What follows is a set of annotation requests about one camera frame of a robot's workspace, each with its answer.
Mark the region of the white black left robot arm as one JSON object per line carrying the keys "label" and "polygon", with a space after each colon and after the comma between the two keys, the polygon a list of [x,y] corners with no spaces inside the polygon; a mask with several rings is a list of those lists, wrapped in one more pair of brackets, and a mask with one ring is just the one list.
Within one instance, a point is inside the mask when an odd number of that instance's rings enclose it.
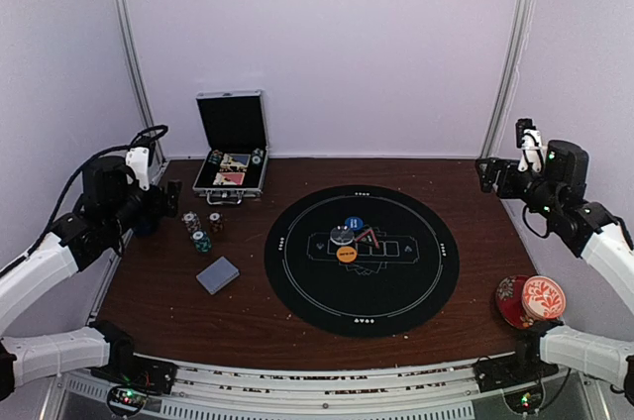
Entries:
{"label": "white black left robot arm", "polygon": [[[83,192],[71,212],[53,216],[22,255],[1,270],[1,327],[7,329],[44,294],[86,270],[108,251],[121,254],[129,231],[153,233],[178,212],[179,180],[160,187],[149,178],[151,152],[95,156],[78,171]],[[79,368],[102,369],[122,384],[146,381],[134,341],[107,321],[75,331],[1,338],[1,395],[41,377]]]}

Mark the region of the black white dealer button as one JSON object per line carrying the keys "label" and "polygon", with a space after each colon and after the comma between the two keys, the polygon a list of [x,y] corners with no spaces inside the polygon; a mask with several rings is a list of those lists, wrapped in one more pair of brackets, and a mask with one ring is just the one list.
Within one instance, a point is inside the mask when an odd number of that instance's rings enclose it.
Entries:
{"label": "black white dealer button", "polygon": [[354,230],[346,225],[336,226],[330,232],[330,241],[337,246],[345,246],[354,239]]}

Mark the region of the orange big blind button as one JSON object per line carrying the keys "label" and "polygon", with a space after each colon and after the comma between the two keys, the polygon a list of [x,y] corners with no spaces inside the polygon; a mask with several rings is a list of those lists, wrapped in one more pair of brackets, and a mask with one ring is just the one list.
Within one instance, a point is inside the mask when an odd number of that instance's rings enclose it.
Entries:
{"label": "orange big blind button", "polygon": [[353,263],[358,257],[358,251],[352,246],[341,246],[336,251],[336,258],[339,263]]}

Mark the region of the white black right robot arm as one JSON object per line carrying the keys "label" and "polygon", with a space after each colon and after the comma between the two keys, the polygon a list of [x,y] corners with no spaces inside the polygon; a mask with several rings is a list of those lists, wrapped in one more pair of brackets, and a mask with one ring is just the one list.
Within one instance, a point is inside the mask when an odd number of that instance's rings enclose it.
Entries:
{"label": "white black right robot arm", "polygon": [[[480,158],[475,162],[480,189],[501,199],[522,201],[546,221],[571,253],[597,271],[628,308],[633,307],[633,239],[622,219],[598,202],[584,199],[589,156],[576,144],[552,140],[544,166],[519,169],[518,159]],[[545,364],[601,379],[633,400],[633,344],[588,334],[557,321],[531,329],[531,343],[508,360],[514,380],[530,380]]]}

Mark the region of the blue white 10 chip stack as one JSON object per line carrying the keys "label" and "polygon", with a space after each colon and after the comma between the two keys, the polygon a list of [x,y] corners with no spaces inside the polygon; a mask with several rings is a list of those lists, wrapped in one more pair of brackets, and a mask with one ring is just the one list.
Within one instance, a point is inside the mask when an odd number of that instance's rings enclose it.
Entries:
{"label": "blue white 10 chip stack", "polygon": [[181,220],[187,230],[187,232],[190,235],[193,235],[195,232],[198,232],[201,230],[201,223],[200,223],[200,219],[198,217],[198,215],[193,212],[193,211],[189,211],[186,212],[182,215]]}

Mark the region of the red triangular all-in marker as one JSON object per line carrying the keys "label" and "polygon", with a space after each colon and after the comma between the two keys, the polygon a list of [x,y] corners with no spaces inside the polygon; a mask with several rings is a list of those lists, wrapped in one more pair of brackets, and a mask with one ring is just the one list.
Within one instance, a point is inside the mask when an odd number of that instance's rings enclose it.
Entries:
{"label": "red triangular all-in marker", "polygon": [[365,244],[376,249],[379,248],[378,239],[372,227],[362,229],[356,236],[355,242],[357,244]]}

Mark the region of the blue small blind button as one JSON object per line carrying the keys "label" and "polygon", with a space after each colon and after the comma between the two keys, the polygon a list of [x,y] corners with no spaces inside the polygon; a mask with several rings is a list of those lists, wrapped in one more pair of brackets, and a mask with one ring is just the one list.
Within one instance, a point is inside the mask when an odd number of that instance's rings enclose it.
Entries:
{"label": "blue small blind button", "polygon": [[345,226],[355,232],[359,231],[364,225],[363,219],[358,216],[351,216],[345,220]]}

